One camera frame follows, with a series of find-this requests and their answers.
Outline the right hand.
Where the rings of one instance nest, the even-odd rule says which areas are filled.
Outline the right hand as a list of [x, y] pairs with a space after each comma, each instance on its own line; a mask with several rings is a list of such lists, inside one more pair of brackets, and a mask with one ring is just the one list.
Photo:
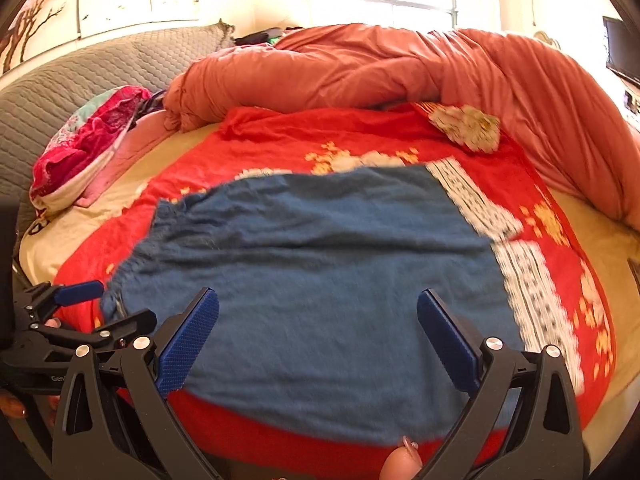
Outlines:
[[387, 456], [378, 478], [380, 480], [411, 480], [422, 469], [418, 445], [408, 437]]

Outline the left hand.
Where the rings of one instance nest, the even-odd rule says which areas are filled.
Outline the left hand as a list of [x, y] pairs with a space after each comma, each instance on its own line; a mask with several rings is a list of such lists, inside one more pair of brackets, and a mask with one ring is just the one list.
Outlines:
[[[25, 405], [17, 399], [12, 393], [5, 388], [0, 389], [0, 408], [3, 414], [9, 418], [25, 419], [27, 416], [27, 410]], [[58, 414], [58, 404], [60, 404], [59, 396], [47, 397], [48, 412], [47, 412], [47, 424], [50, 428], [55, 426], [56, 414]]]

